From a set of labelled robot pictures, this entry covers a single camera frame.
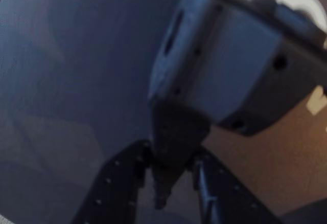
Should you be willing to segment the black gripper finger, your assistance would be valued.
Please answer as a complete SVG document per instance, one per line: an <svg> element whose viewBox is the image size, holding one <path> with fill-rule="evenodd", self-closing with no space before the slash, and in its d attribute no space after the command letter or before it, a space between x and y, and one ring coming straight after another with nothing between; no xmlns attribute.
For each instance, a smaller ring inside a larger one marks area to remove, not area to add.
<svg viewBox="0 0 327 224"><path fill-rule="evenodd" d="M202 223L281 223L204 147L193 157L193 186L199 196Z"/></svg>
<svg viewBox="0 0 327 224"><path fill-rule="evenodd" d="M135 141L108 160L72 223L135 223L138 190L150 162L148 140Z"/></svg>

